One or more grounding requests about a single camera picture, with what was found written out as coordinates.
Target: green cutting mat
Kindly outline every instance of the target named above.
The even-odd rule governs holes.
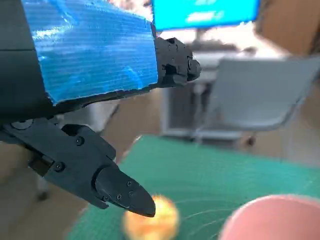
[[[242,204],[270,194],[320,197],[320,170],[155,136],[143,136],[120,168],[179,209],[177,240],[215,240]],[[122,240],[123,210],[90,206],[69,240]]]

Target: computer monitor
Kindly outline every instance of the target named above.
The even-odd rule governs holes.
[[[260,0],[152,0],[157,31],[232,26],[254,21]]]

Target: orange ball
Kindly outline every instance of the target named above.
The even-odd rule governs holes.
[[[123,230],[130,240],[171,240],[177,235],[179,213],[175,204],[161,195],[152,198],[155,203],[154,217],[125,212]]]

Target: pink object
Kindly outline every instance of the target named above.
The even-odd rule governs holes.
[[[219,240],[320,240],[320,202],[297,195],[257,198],[232,214]]]

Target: blue painter's tape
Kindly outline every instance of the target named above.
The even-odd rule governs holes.
[[[102,0],[22,0],[54,105],[158,81],[150,24]]]

